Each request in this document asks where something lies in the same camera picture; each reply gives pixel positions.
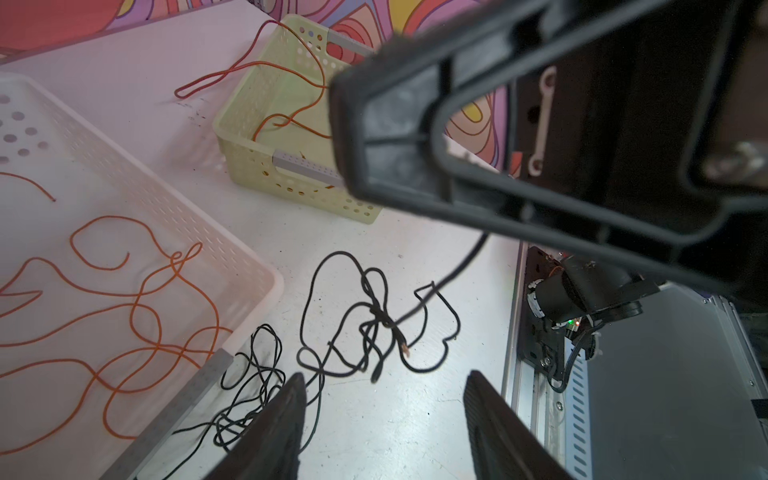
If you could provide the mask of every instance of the orange wire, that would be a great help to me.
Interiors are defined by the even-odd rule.
[[[550,276],[555,275],[558,271],[563,270],[563,267],[560,265],[555,265],[554,268],[549,272],[549,275],[547,275],[547,278]]]
[[[278,23],[278,25],[280,25],[281,27],[283,27],[283,28],[285,28],[287,31],[289,31],[289,32],[290,32],[290,33],[291,33],[291,34],[292,34],[294,37],[296,37],[296,39],[299,41],[299,43],[300,43],[300,44],[301,44],[301,45],[302,45],[302,46],[303,46],[303,47],[304,47],[304,48],[305,48],[305,49],[306,49],[306,50],[307,50],[307,51],[310,53],[310,55],[312,55],[312,59],[315,61],[315,63],[317,63],[317,67],[320,69],[320,74],[323,76],[323,86],[324,86],[324,85],[326,84],[326,72],[323,70],[323,66],[320,64],[320,60],[319,60],[319,59],[317,58],[317,56],[315,55],[315,52],[313,52],[313,51],[312,51],[312,49],[311,49],[311,48],[310,48],[310,47],[309,47],[307,44],[305,44],[305,43],[304,43],[304,41],[301,39],[301,37],[300,37],[300,36],[299,36],[299,35],[298,35],[296,32],[294,32],[294,31],[293,31],[293,30],[292,30],[292,29],[291,29],[291,28],[290,28],[288,25],[282,24],[282,23],[280,23],[280,22],[277,22],[277,23]],[[323,89],[321,89],[321,90],[320,90],[320,95],[317,97],[317,99],[316,99],[314,102],[312,102],[311,104],[309,104],[309,105],[307,105],[307,106],[305,106],[305,107],[301,107],[300,109],[298,109],[298,110],[294,111],[294,112],[293,112],[293,113],[292,113],[292,114],[291,114],[291,115],[288,117],[288,119],[286,120],[286,122],[285,122],[284,124],[276,124],[276,126],[277,126],[277,127],[285,127],[285,126],[286,126],[286,125],[288,125],[290,122],[293,122],[293,123],[297,123],[297,124],[298,124],[298,122],[296,122],[295,120],[293,120],[293,118],[294,118],[294,117],[296,117],[296,116],[297,116],[297,115],[298,115],[300,112],[302,112],[302,111],[305,111],[305,110],[309,110],[310,108],[312,108],[312,107],[314,107],[315,105],[317,105],[318,103],[320,103],[320,100],[322,100],[322,99],[323,99],[323,94],[324,94],[324,93],[325,93],[325,89],[323,88]],[[259,127],[256,129],[256,131],[255,131],[255,132],[253,132],[253,136],[251,137],[251,140],[252,140],[252,141],[256,141],[256,137],[257,137],[257,136],[258,136],[258,134],[261,132],[261,129],[262,129],[262,128],[264,128],[264,125],[266,124],[266,122],[267,122],[267,121],[268,121],[270,118],[272,118],[272,117],[276,117],[276,116],[277,116],[277,114],[273,114],[273,115],[270,115],[269,117],[265,118],[265,119],[264,119],[264,120],[261,122],[261,124],[259,125]]]
[[[20,179],[22,179],[22,180],[24,180],[24,181],[27,181],[27,182],[29,182],[30,184],[33,184],[33,185],[35,185],[35,186],[38,188],[38,190],[40,190],[42,193],[44,193],[44,194],[45,194],[45,196],[46,196],[46,197],[50,198],[50,199],[51,199],[51,202],[55,202],[55,201],[56,201],[56,199],[55,199],[55,198],[53,198],[53,195],[51,195],[50,193],[48,193],[48,191],[47,191],[46,189],[44,189],[43,187],[41,187],[41,186],[40,186],[40,184],[39,184],[39,183],[37,183],[37,182],[36,182],[36,181],[34,181],[34,180],[29,180],[27,177],[22,177],[21,175],[17,175],[17,174],[9,174],[9,173],[7,173],[7,172],[0,172],[0,175],[5,175],[6,177],[14,177],[14,178],[20,178]]]
[[[28,291],[28,292],[18,292],[18,293],[5,293],[5,291],[21,276],[21,274],[25,270],[26,266],[29,265],[30,262],[33,261],[33,260],[38,260],[38,261],[41,261],[43,263],[48,264],[50,267],[52,267],[54,269],[54,271],[68,285],[74,287],[77,290],[84,291],[84,292],[87,292],[87,293],[93,293],[93,294],[97,294],[97,295],[103,295],[103,296],[116,296],[116,297],[131,296],[131,297],[135,297],[135,299],[134,299],[134,301],[132,303],[121,303],[119,305],[108,307],[106,309],[101,309],[101,310],[97,310],[95,312],[86,313],[85,315],[79,316],[79,317],[77,317],[77,318],[75,318],[73,320],[70,320],[69,322],[67,322],[63,326],[60,326],[57,329],[54,329],[51,332],[48,332],[48,333],[44,334],[43,336],[40,336],[40,337],[38,337],[36,339],[28,340],[28,341],[24,341],[24,342],[18,342],[18,343],[4,344],[4,345],[0,345],[0,347],[21,346],[21,345],[28,345],[30,343],[35,343],[35,342],[41,341],[41,340],[43,340],[45,338],[48,338],[48,337],[56,334],[57,332],[60,332],[61,330],[67,328],[68,326],[73,325],[74,323],[78,322],[79,320],[82,320],[84,318],[88,318],[88,317],[93,316],[93,315],[98,315],[99,313],[106,313],[107,311],[115,310],[117,308],[122,308],[122,307],[126,307],[126,306],[129,306],[131,308],[131,313],[129,315],[129,323],[130,323],[132,331],[134,332],[134,335],[136,335],[142,341],[144,341],[146,343],[150,343],[152,345],[152,347],[142,347],[142,348],[139,348],[139,349],[133,349],[133,350],[131,350],[129,352],[122,353],[122,354],[114,357],[113,359],[109,360],[98,371],[94,370],[86,362],[83,362],[82,360],[79,360],[79,359],[52,359],[52,360],[43,360],[41,362],[30,363],[30,364],[28,364],[26,366],[18,367],[17,369],[14,369],[14,370],[12,370],[10,372],[5,372],[5,373],[0,374],[0,379],[2,379],[4,377],[6,377],[6,376],[10,376],[10,375],[13,375],[14,373],[24,371],[24,370],[26,370],[28,368],[33,367],[33,366],[39,366],[39,365],[49,364],[49,363],[58,363],[58,362],[76,362],[76,363],[84,366],[86,369],[88,369],[91,372],[91,374],[92,374],[91,380],[88,383],[88,385],[85,387],[85,390],[83,391],[83,394],[82,394],[82,396],[80,398],[80,401],[75,406],[74,411],[69,415],[69,417],[67,417],[63,421],[62,424],[58,425],[57,427],[52,429],[49,433],[39,437],[38,439],[36,439],[36,440],[34,440],[32,442],[29,442],[26,445],[22,445],[21,447],[17,447],[16,449],[11,449],[11,450],[8,450],[8,451],[0,452],[0,455],[8,455],[8,454],[20,452],[21,450],[24,450],[24,449],[27,449],[29,447],[32,447],[33,445],[36,445],[37,443],[41,442],[42,440],[50,437],[51,435],[54,435],[60,429],[64,428],[77,415],[77,413],[79,412],[80,408],[82,407],[82,405],[83,405],[83,403],[85,401],[85,396],[87,395],[88,390],[91,388],[91,386],[93,385],[94,381],[96,381],[96,380],[98,380],[99,383],[102,384],[105,388],[111,390],[110,398],[107,401],[107,403],[105,404],[104,411],[102,412],[102,422],[104,423],[104,427],[107,429],[107,431],[110,434],[112,434],[113,436],[115,436],[117,438],[120,438],[120,439],[134,439],[135,437],[133,437],[133,436],[122,435],[120,433],[117,433],[116,431],[114,431],[112,429],[112,427],[110,427],[110,425],[108,423],[108,418],[107,418],[108,417],[108,410],[109,410],[109,406],[110,406],[112,400],[114,399],[114,397],[118,393],[125,394],[125,393],[145,392],[145,391],[147,391],[149,389],[154,388],[160,382],[165,380],[176,369],[177,365],[179,364],[179,362],[181,361],[182,358],[184,358],[187,361],[191,362],[197,368],[200,368],[200,365],[197,362],[195,362],[194,360],[192,360],[189,356],[185,355],[185,353],[203,353],[203,354],[206,354],[207,355],[207,359],[209,359],[213,355],[213,353],[214,353],[214,348],[216,346],[216,342],[217,342],[220,330],[232,333],[231,329],[228,329],[226,327],[222,327],[220,325],[220,317],[219,317],[218,309],[216,308],[216,305],[213,302],[213,300],[211,300],[211,298],[202,289],[200,289],[197,285],[194,285],[192,282],[187,280],[183,275],[181,275],[181,270],[184,267],[184,264],[188,260],[191,260],[194,257],[196,257],[200,253],[200,251],[202,250],[203,244],[200,243],[200,242],[195,243],[192,247],[190,247],[190,249],[187,251],[187,254],[184,255],[183,257],[181,255],[181,252],[174,252],[171,255],[168,255],[163,250],[161,245],[157,242],[157,239],[154,236],[154,233],[152,232],[151,228],[147,224],[145,224],[145,223],[143,223],[143,222],[141,222],[139,220],[132,219],[130,217],[112,216],[112,215],[103,216],[103,217],[98,217],[96,219],[93,219],[90,222],[86,223],[83,227],[80,227],[79,229],[77,229],[70,236],[71,248],[75,252],[75,254],[78,256],[78,258],[80,258],[80,260],[83,261],[83,263],[85,263],[86,265],[90,266],[91,268],[94,268],[94,269],[97,269],[97,270],[114,271],[114,270],[118,270],[118,269],[122,268],[127,263],[128,259],[130,258],[130,252],[128,252],[128,253],[126,253],[126,257],[123,259],[123,261],[118,266],[116,266],[116,267],[97,266],[97,265],[94,265],[93,263],[88,262],[85,259],[85,257],[80,253],[80,251],[77,249],[77,247],[74,245],[74,238],[77,236],[77,234],[81,233],[83,230],[85,230],[86,228],[88,228],[92,224],[94,224],[94,223],[96,223],[96,222],[98,222],[100,220],[107,219],[107,218],[127,220],[127,221],[130,221],[130,222],[138,223],[142,227],[144,227],[147,230],[147,232],[150,234],[150,237],[152,238],[156,248],[166,258],[169,259],[169,261],[170,261],[169,265],[161,267],[159,269],[156,269],[155,271],[153,271],[152,273],[147,275],[144,278],[144,280],[142,281],[141,287],[140,287],[138,293],[109,293],[109,292],[101,292],[101,291],[98,291],[98,290],[92,290],[92,289],[84,288],[82,286],[77,285],[76,283],[74,283],[71,280],[69,280],[61,272],[61,270],[54,263],[52,263],[50,260],[46,260],[46,259],[41,258],[41,257],[32,257],[31,259],[27,259],[24,262],[24,264],[22,265],[22,267],[19,269],[19,271],[13,276],[13,278],[11,278],[11,280],[8,281],[5,285],[0,287],[0,296],[21,296],[21,295],[28,295],[28,294],[34,294],[35,296],[33,298],[27,300],[26,302],[24,302],[22,305],[17,306],[17,307],[15,307],[12,310],[9,310],[7,312],[4,312],[4,313],[0,314],[0,318],[2,318],[3,316],[10,315],[13,312],[19,311],[20,309],[28,306],[29,304],[33,303],[38,298],[40,298],[40,296],[42,296],[42,294],[43,294],[42,290],[32,290],[32,291]],[[162,271],[164,271],[164,270],[166,270],[168,268],[173,270],[173,272],[174,272],[173,276],[168,281],[166,281],[161,286],[159,286],[158,288],[155,288],[155,289],[152,289],[152,290],[148,290],[148,291],[145,292],[144,289],[145,289],[149,279],[152,278],[153,276],[155,276],[156,274],[158,274],[159,272],[162,272]],[[150,295],[152,293],[156,293],[156,292],[162,290],[163,288],[165,288],[165,286],[167,286],[171,281],[173,281],[177,277],[179,279],[181,279],[183,282],[185,282],[187,285],[191,286],[194,290],[196,290],[211,305],[211,307],[212,307],[212,309],[214,311],[215,318],[216,318],[216,325],[215,326],[207,326],[207,327],[201,328],[198,331],[194,332],[190,336],[190,338],[186,341],[184,346],[178,346],[178,345],[172,345],[172,344],[163,344],[162,343],[162,322],[160,320],[159,314],[157,314],[157,311],[155,311],[151,307],[149,307],[147,305],[144,305],[143,303],[139,303],[142,296]],[[134,313],[135,313],[137,308],[144,308],[146,310],[150,310],[150,312],[154,315],[155,320],[157,322],[157,328],[158,328],[157,342],[153,342],[152,340],[149,340],[148,338],[142,336],[138,332],[138,330],[136,330],[135,325],[134,325]],[[213,338],[213,340],[211,342],[211,347],[208,350],[199,350],[199,349],[189,349],[188,348],[190,343],[192,342],[192,340],[198,334],[200,334],[200,333],[202,333],[204,331],[210,330],[210,329],[213,329],[215,332],[214,332],[214,338]],[[179,349],[180,351],[176,352],[176,351],[173,351],[171,349]],[[142,363],[132,373],[130,373],[128,376],[126,376],[124,379],[122,379],[117,387],[111,386],[108,382],[106,382],[104,379],[101,378],[101,373],[109,365],[111,365],[112,363],[116,362],[117,360],[119,360],[121,358],[124,358],[125,356],[128,356],[128,355],[130,355],[132,353],[137,353],[137,352],[142,352],[142,351],[149,351],[149,350],[152,351],[152,353],[150,354],[149,358],[146,361],[144,361],[144,363]],[[174,364],[168,369],[168,371],[166,371],[165,374],[163,374],[159,379],[157,379],[156,381],[151,383],[149,386],[143,386],[143,387],[140,387],[140,388],[137,388],[137,389],[121,389],[121,387],[126,382],[128,382],[131,378],[133,378],[135,375],[137,375],[141,370],[144,369],[144,367],[149,365],[151,360],[157,355],[157,352],[170,353],[170,354],[176,356],[176,360],[175,360]]]
[[[200,83],[202,80],[205,80],[205,78],[198,78],[198,79],[197,79],[197,80],[195,80],[195,81],[191,81],[190,83],[188,83],[188,84],[186,84],[186,85],[184,85],[184,86],[182,86],[182,87],[179,87],[179,88],[177,88],[177,89],[174,91],[174,95],[176,95],[178,98],[180,98],[180,99],[182,99],[182,100],[183,100],[183,99],[185,99],[185,98],[189,98],[189,97],[191,97],[192,95],[196,94],[198,91],[200,91],[200,90],[203,90],[204,88],[208,88],[208,87],[211,87],[211,86],[213,86],[213,85],[215,85],[215,84],[219,83],[219,82],[220,82],[220,81],[222,81],[223,79],[225,79],[225,78],[227,77],[227,75],[228,75],[229,73],[231,73],[229,70],[232,70],[233,68],[235,68],[236,66],[238,66],[238,65],[240,64],[240,62],[242,62],[243,60],[245,60],[245,57],[247,57],[247,56],[248,56],[248,54],[249,54],[249,53],[251,53],[251,51],[253,50],[253,47],[255,47],[255,46],[256,46],[256,42],[257,42],[257,40],[259,39],[259,36],[261,35],[261,31],[262,31],[262,30],[264,30],[264,27],[266,27],[267,25],[269,25],[269,24],[271,24],[271,23],[275,23],[275,24],[277,24],[277,23],[279,23],[279,22],[278,22],[277,20],[272,20],[272,19],[270,19],[270,20],[267,20],[266,22],[264,22],[264,23],[261,25],[261,27],[259,27],[259,31],[256,33],[256,37],[254,37],[254,38],[253,38],[253,41],[250,43],[250,47],[248,48],[248,50],[247,50],[247,51],[246,51],[246,52],[243,54],[243,56],[242,56],[242,57],[238,58],[238,59],[237,59],[237,61],[236,61],[236,62],[234,62],[234,63],[232,64],[232,66],[231,66],[231,67],[229,67],[227,70],[225,70],[225,71],[224,71],[224,73],[221,75],[221,78],[219,78],[219,79],[217,79],[217,80],[214,80],[214,81],[212,81],[212,82],[206,83],[205,85],[203,85],[203,86],[201,86],[201,87],[195,88],[194,90],[192,90],[191,92],[189,92],[189,93],[188,93],[188,94],[186,94],[186,95],[180,95],[180,94],[179,94],[179,92],[180,92],[180,91],[182,91],[182,90],[184,90],[185,88],[189,88],[189,87],[191,87],[192,85],[198,84],[198,83]]]
[[[287,71],[288,73],[292,73],[292,74],[300,77],[302,80],[304,80],[306,83],[312,85],[313,87],[328,88],[324,84],[317,84],[317,83],[311,81],[310,79],[308,79],[304,75],[300,74],[296,70],[291,70],[288,67],[283,67],[282,65],[278,65],[278,64],[272,63],[270,61],[259,60],[259,61],[249,61],[248,63],[244,63],[244,64],[238,65],[236,67],[229,67],[227,70],[215,71],[214,73],[209,73],[207,75],[203,75],[202,77],[198,78],[197,80],[191,81],[190,83],[188,83],[186,85],[182,85],[179,88],[177,88],[176,90],[174,90],[174,95],[176,95],[177,98],[180,98],[181,100],[184,100],[185,98],[189,98],[191,95],[197,93],[198,91],[203,90],[205,88],[208,88],[211,85],[214,85],[214,84],[222,81],[224,79],[224,77],[226,77],[230,73],[233,73],[233,72],[238,71],[238,70],[243,70],[244,68],[256,67],[258,65],[266,65],[267,67],[274,67],[274,68],[279,68],[282,71]],[[190,93],[188,93],[186,95],[179,95],[180,91],[182,91],[182,90],[184,90],[186,88],[189,88],[189,87],[191,87],[193,85],[196,85],[196,84],[202,82],[203,80],[207,80],[208,78],[215,77],[217,75],[221,75],[221,78],[219,78],[216,81],[212,81],[210,83],[207,83],[207,84],[203,85],[202,87],[197,87],[197,88],[195,88],[194,90],[192,90]]]

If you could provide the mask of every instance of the tangled black cable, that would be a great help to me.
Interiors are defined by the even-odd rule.
[[[485,241],[487,239],[488,239],[488,234],[483,233],[478,239],[475,246],[472,248],[472,250],[470,250],[469,254],[464,258],[464,260],[462,260],[462,262],[451,273],[449,273],[445,278],[440,280],[436,285],[434,282],[431,282],[429,285],[425,285],[414,290],[413,294],[417,299],[419,299],[419,303],[397,320],[393,320],[392,317],[389,315],[389,310],[387,307],[387,303],[389,300],[389,284],[387,283],[386,275],[384,275],[384,272],[382,272],[379,268],[372,266],[364,270],[362,266],[360,266],[360,262],[357,261],[357,259],[351,253],[345,252],[342,250],[329,254],[327,257],[323,259],[323,261],[320,262],[320,264],[315,269],[315,273],[312,275],[312,282],[310,283],[310,293],[306,298],[304,311],[302,312],[302,315],[301,315],[301,323],[299,326],[299,340],[301,341],[302,346],[299,349],[299,351],[296,353],[296,362],[299,363],[299,365],[301,365],[303,368],[308,369],[310,372],[313,372],[312,377],[306,383],[306,385],[309,386],[310,384],[312,384],[312,382],[317,380],[317,394],[315,394],[315,396],[312,397],[311,400],[308,401],[307,403],[307,405],[309,406],[309,405],[312,405],[315,401],[317,401],[317,410],[315,415],[314,427],[312,428],[312,432],[310,433],[310,436],[307,439],[307,443],[305,443],[304,446],[302,447],[302,450],[306,448],[309,441],[315,435],[315,431],[317,429],[317,424],[320,418],[321,395],[323,394],[323,388],[325,386],[326,376],[342,378],[342,377],[351,376],[356,372],[365,372],[369,365],[369,356],[371,355],[371,352],[375,352],[376,355],[378,356],[378,362],[376,363],[376,367],[373,369],[373,374],[371,375],[371,382],[375,383],[379,380],[379,377],[381,376],[381,373],[382,373],[382,369],[384,367],[384,362],[389,356],[389,354],[392,353],[392,351],[394,350],[395,344],[399,346],[398,352],[399,352],[400,360],[402,361],[402,364],[412,372],[417,372],[417,373],[434,372],[444,363],[445,359],[448,357],[448,350],[449,350],[448,341],[455,339],[456,336],[458,335],[458,332],[461,329],[461,321],[459,320],[459,317],[456,311],[453,309],[453,307],[451,307],[451,305],[448,303],[445,297],[440,293],[440,289],[443,288],[448,283],[450,283],[462,271],[464,271],[464,269],[472,262],[472,260],[475,259],[477,254],[482,249],[483,245],[485,245]],[[370,301],[369,302],[361,301],[361,302],[354,303],[350,308],[347,309],[347,311],[342,316],[341,321],[339,322],[339,328],[336,329],[336,333],[333,335],[333,338],[328,342],[328,350],[326,351],[325,356],[321,360],[317,351],[312,347],[310,347],[309,345],[307,345],[306,340],[304,339],[304,325],[306,322],[306,312],[307,310],[309,310],[310,304],[312,302],[312,294],[315,290],[315,280],[317,279],[317,275],[320,272],[320,269],[323,268],[323,265],[325,265],[328,260],[337,256],[348,257],[355,264],[355,267],[357,268],[357,271],[360,274],[360,286],[362,287],[362,292],[370,299]],[[379,301],[379,298],[376,296],[376,293],[373,291],[373,287],[371,287],[371,284],[368,281],[368,275],[370,273],[376,273],[382,279],[382,283],[384,285],[383,301]],[[422,298],[419,295],[419,292],[426,290],[428,288],[430,288],[430,291],[428,291],[427,294],[424,295],[424,297]],[[447,306],[448,309],[453,314],[454,318],[456,319],[456,330],[453,333],[451,333],[449,336],[442,339],[443,354],[440,360],[433,366],[420,369],[411,365],[406,360],[406,357],[410,355],[410,348],[413,347],[422,338],[422,336],[424,335],[424,332],[426,331],[427,316],[428,316],[426,304],[435,295],[437,295],[438,298],[442,300],[445,306]],[[368,311],[373,314],[373,319],[359,324],[358,331],[362,336],[362,357],[357,363],[351,363],[346,358],[344,358],[344,355],[339,351],[339,349],[336,348],[336,340],[339,338],[339,335],[341,334],[342,329],[344,327],[344,323],[346,322],[349,315],[354,310],[357,310],[360,307],[367,308]],[[400,330],[399,325],[401,325],[407,319],[414,316],[419,310],[424,311],[424,321],[422,324],[422,329],[421,329],[421,332],[417,335],[417,337],[409,343],[406,340],[406,337],[402,334],[402,331]],[[381,324],[381,326],[384,328],[392,330],[392,338],[389,341],[389,347],[384,353],[382,353],[381,349],[376,345],[376,338],[379,335],[379,324]],[[312,366],[302,361],[301,360],[302,352],[309,352],[312,355],[312,357],[314,357],[314,359],[316,360],[317,366]],[[328,362],[328,359],[331,356],[331,353],[335,353],[336,356],[341,361],[341,363],[343,363],[347,368],[349,368],[349,370],[346,372],[330,372],[328,370],[325,370],[325,366]]]
[[[574,367],[574,363],[576,363],[578,353],[587,345],[587,341],[592,340],[592,334],[604,326],[605,322],[591,326],[587,328],[581,335],[576,337],[576,340],[573,342],[574,348],[571,350],[571,355],[568,356],[568,361],[565,363],[565,369],[563,370],[563,380],[560,382],[560,386],[552,385],[552,376],[554,375],[555,369],[557,369],[557,363],[552,364],[552,368],[547,373],[547,383],[549,383],[549,386],[552,387],[556,393],[563,393],[568,387],[568,380],[571,378],[571,370]]]
[[[275,348],[271,365],[260,364],[258,358],[256,357],[254,343],[256,342],[256,337],[258,336],[259,332],[268,333],[274,339]],[[226,408],[216,412],[216,415],[214,415],[209,422],[198,423],[197,425],[174,431],[173,435],[177,435],[179,433],[191,432],[193,430],[202,429],[203,427],[205,428],[202,435],[200,435],[200,438],[197,440],[197,444],[195,445],[195,448],[192,450],[192,452],[187,455],[181,462],[179,462],[179,464],[176,465],[176,467],[174,467],[174,469],[171,470],[168,475],[165,475],[163,480],[168,480],[174,473],[179,470],[179,468],[190,461],[190,459],[197,453],[197,450],[199,450],[203,445],[203,441],[211,429],[216,430],[216,433],[214,434],[214,445],[221,447],[227,453],[229,453],[230,445],[240,439],[250,422],[257,415],[259,415],[266,404],[269,403],[269,401],[275,396],[275,394],[277,394],[278,391],[280,391],[280,388],[282,388],[283,384],[285,383],[285,372],[277,368],[277,363],[280,361],[280,356],[282,354],[283,342],[277,336],[277,333],[275,333],[274,328],[272,328],[272,326],[268,323],[259,325],[259,327],[256,328],[256,331],[253,332],[253,334],[250,336],[250,354],[242,352],[235,354],[235,358],[240,356],[246,360],[245,369],[240,374],[240,378],[238,378],[237,381],[233,382],[231,385],[226,386],[224,381],[227,377],[227,373],[229,372],[229,369],[227,369],[219,381],[219,387],[221,387],[222,390],[233,390],[238,386],[240,387],[237,390],[234,398],[232,398],[232,402]],[[255,368],[256,372],[248,376],[251,367]],[[245,390],[245,388],[256,378],[261,380],[261,385],[259,385],[257,394],[241,399],[240,396],[243,394],[243,390]],[[241,418],[231,418],[233,409],[252,402],[256,402],[256,406],[246,412],[245,415],[243,415]]]
[[[419,303],[416,306],[414,306],[412,309],[410,309],[405,315],[397,319],[396,321],[389,316],[389,311],[387,309],[387,303],[389,300],[389,285],[387,283],[384,272],[382,272],[380,269],[375,267],[371,267],[369,269],[363,270],[362,267],[360,266],[360,263],[357,261],[357,259],[351,253],[345,252],[345,251],[333,252],[327,257],[325,257],[322,262],[320,262],[320,264],[317,266],[317,269],[315,270],[314,275],[312,276],[312,282],[310,283],[310,294],[306,299],[306,305],[304,306],[304,311],[301,316],[301,324],[299,327],[299,338],[301,340],[302,346],[299,349],[298,353],[296,354],[296,361],[299,363],[299,365],[313,372],[312,378],[310,378],[310,380],[306,383],[306,386],[309,387],[310,384],[312,384],[312,382],[314,382],[316,379],[318,382],[317,394],[315,394],[315,396],[312,397],[307,402],[307,406],[311,406],[315,401],[317,401],[315,420],[313,423],[312,431],[310,432],[309,436],[304,442],[304,445],[302,445],[301,449],[299,450],[300,453],[303,452],[304,449],[306,449],[306,447],[310,444],[310,442],[312,441],[312,438],[315,435],[315,432],[317,431],[317,424],[320,419],[321,395],[323,393],[323,387],[325,386],[326,376],[346,377],[346,376],[351,376],[352,374],[358,371],[365,372],[369,364],[369,355],[372,351],[375,351],[376,355],[379,358],[379,361],[377,362],[376,367],[373,370],[371,381],[376,382],[381,376],[382,369],[384,366],[384,361],[389,356],[389,354],[392,353],[396,344],[399,346],[399,355],[403,365],[405,365],[406,368],[408,368],[412,372],[417,372],[417,373],[433,372],[437,370],[444,363],[445,359],[448,357],[448,350],[449,350],[448,341],[456,338],[459,331],[461,330],[462,324],[458,317],[457,312],[448,303],[448,300],[446,300],[445,297],[440,293],[440,289],[443,288],[448,283],[450,283],[452,280],[454,280],[462,271],[464,271],[464,269],[466,269],[466,267],[478,255],[478,253],[480,252],[481,248],[483,247],[487,239],[488,239],[488,234],[483,233],[480,236],[477,243],[475,244],[475,246],[469,252],[469,254],[464,258],[464,260],[451,273],[449,273],[445,278],[440,280],[440,282],[438,282],[437,284],[435,284],[434,282],[431,282],[428,285],[419,287],[416,290],[414,290],[413,295],[419,300]],[[309,309],[310,304],[312,302],[312,294],[315,288],[315,280],[317,278],[317,274],[320,272],[320,269],[323,267],[326,261],[339,255],[350,258],[351,261],[357,267],[357,270],[360,273],[360,284],[362,286],[362,291],[370,298],[370,302],[358,302],[352,305],[350,308],[348,308],[348,310],[342,316],[341,322],[339,323],[339,328],[336,330],[336,334],[328,342],[328,350],[326,352],[325,358],[321,361],[317,352],[314,349],[312,349],[310,346],[308,346],[306,344],[306,341],[304,340],[304,323],[306,320],[307,310]],[[368,281],[367,276],[369,273],[378,273],[381,276],[382,282],[384,284],[384,298],[382,302],[380,302],[379,299],[376,297],[376,294],[374,293],[373,288],[371,287],[371,284]],[[419,295],[419,293],[427,289],[430,289],[430,290],[427,292],[426,295],[424,295],[424,297]],[[445,306],[448,307],[451,314],[453,314],[456,320],[456,329],[449,336],[442,339],[442,344],[443,344],[442,357],[435,365],[426,367],[426,368],[414,367],[413,365],[408,363],[408,361],[406,360],[406,357],[409,356],[409,349],[413,347],[424,336],[424,333],[427,327],[427,319],[428,319],[428,311],[427,311],[426,304],[435,295],[443,302]],[[352,311],[356,310],[361,306],[366,307],[373,314],[373,319],[367,322],[363,322],[359,325],[358,331],[360,331],[360,334],[362,335],[363,355],[357,364],[352,364],[344,358],[344,355],[342,355],[342,353],[336,348],[335,343],[336,343],[336,340],[339,338],[339,334],[341,333],[344,327],[344,323],[347,317],[350,315],[350,313],[352,313]],[[419,310],[424,311],[424,320],[422,323],[422,329],[419,332],[419,334],[416,336],[416,338],[414,338],[414,340],[409,343],[406,340],[405,336],[400,331],[399,325],[401,325],[410,317],[414,316]],[[376,345],[376,338],[379,334],[380,323],[384,328],[388,328],[392,330],[392,338],[389,342],[389,347],[384,353],[382,353],[381,349]],[[272,364],[269,366],[259,364],[259,361],[256,357],[256,353],[254,351],[254,343],[256,341],[256,337],[259,334],[259,332],[262,332],[262,331],[269,333],[273,337],[275,342]],[[317,367],[308,365],[301,360],[300,358],[301,353],[304,351],[310,352],[312,356],[314,356],[318,364]],[[238,378],[237,381],[232,383],[231,385],[225,386],[224,380],[227,377],[227,372],[229,371],[229,369],[227,370],[227,372],[225,372],[221,376],[221,380],[219,382],[221,389],[232,390],[238,386],[240,387],[237,390],[237,394],[232,399],[232,402],[228,405],[228,407],[216,412],[216,414],[211,418],[209,422],[202,422],[197,425],[193,425],[191,427],[178,429],[173,433],[173,435],[176,435],[179,433],[191,432],[194,430],[204,428],[203,433],[200,435],[200,438],[198,439],[197,444],[195,445],[195,448],[192,450],[192,452],[189,455],[187,455],[187,457],[185,457],[181,462],[179,462],[179,464],[176,465],[176,467],[174,467],[173,470],[171,470],[167,475],[165,475],[162,478],[162,480],[168,480],[174,473],[176,473],[179,470],[179,468],[181,468],[184,464],[189,462],[189,460],[197,453],[197,451],[203,445],[203,442],[208,432],[211,429],[216,430],[216,433],[214,434],[214,445],[221,447],[226,452],[230,451],[229,449],[230,445],[235,443],[237,440],[240,439],[240,437],[243,436],[246,427],[251,423],[251,421],[257,415],[259,415],[259,413],[264,409],[266,404],[274,397],[274,395],[278,391],[280,391],[280,388],[282,388],[282,386],[285,384],[286,374],[283,370],[277,368],[277,363],[280,361],[280,356],[282,355],[282,353],[283,353],[283,342],[277,336],[272,326],[266,323],[263,325],[260,325],[256,329],[256,331],[253,333],[253,335],[250,336],[250,354],[238,352],[235,355],[235,358],[237,358],[238,356],[241,356],[246,360],[245,370],[240,374],[240,378]],[[326,371],[325,365],[331,353],[335,353],[339,357],[341,362],[347,367],[349,367],[350,370],[348,372]],[[254,367],[256,369],[256,372],[246,379],[251,367]],[[242,395],[243,390],[245,390],[246,386],[248,386],[251,383],[251,381],[253,381],[255,378],[259,378],[261,380],[261,385],[259,386],[258,393],[255,396],[250,396],[250,397],[241,399],[240,396]],[[251,403],[251,402],[256,402],[256,406],[254,408],[249,410],[242,418],[232,418],[233,409],[235,409],[238,406]]]

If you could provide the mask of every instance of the pale yellow basket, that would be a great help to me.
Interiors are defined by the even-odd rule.
[[[299,15],[286,15],[282,22],[291,27],[320,59],[326,83],[335,73],[348,67],[327,54],[327,28]],[[322,82],[317,63],[285,28],[275,29],[259,59],[298,71],[317,84]],[[324,181],[329,177],[338,178],[331,140],[295,124],[278,128],[270,122],[259,133],[257,141],[251,141],[253,132],[266,116],[291,114],[311,104],[318,94],[317,87],[294,74],[270,66],[252,67],[214,120],[214,131],[219,138],[221,153],[227,158],[230,177],[244,187],[372,223],[381,207],[352,198],[340,181],[335,182],[336,186]],[[296,120],[330,134],[327,94],[320,103],[298,114]],[[289,158],[293,164],[309,166],[321,175],[307,177],[287,170],[276,166],[274,158],[278,161]]]

